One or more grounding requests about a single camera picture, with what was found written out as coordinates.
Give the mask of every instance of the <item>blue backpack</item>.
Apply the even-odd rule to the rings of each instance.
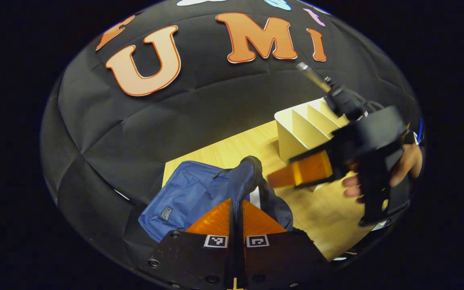
[[[227,199],[232,199],[234,209],[248,200],[287,231],[293,228],[291,209],[272,189],[267,189],[263,167],[254,156],[243,158],[233,169],[182,162],[140,215],[139,223],[160,242],[169,231],[188,229]]]

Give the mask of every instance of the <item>backpack label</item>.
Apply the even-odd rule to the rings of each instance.
[[[162,219],[169,221],[169,216],[171,215],[171,213],[173,212],[173,209],[170,208],[169,206],[166,206],[166,208],[162,211],[162,214],[160,215],[160,217],[162,217]]]

